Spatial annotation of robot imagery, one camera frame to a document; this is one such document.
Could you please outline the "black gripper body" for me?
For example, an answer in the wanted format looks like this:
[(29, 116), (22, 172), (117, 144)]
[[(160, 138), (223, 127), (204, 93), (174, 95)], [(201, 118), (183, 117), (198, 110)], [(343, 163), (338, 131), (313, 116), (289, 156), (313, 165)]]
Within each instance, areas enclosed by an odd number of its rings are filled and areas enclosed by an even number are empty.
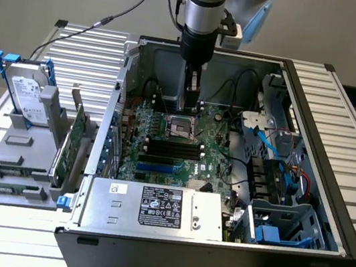
[(180, 41), (181, 57), (192, 66), (202, 66), (213, 57), (218, 31), (212, 33), (195, 33), (186, 25)]

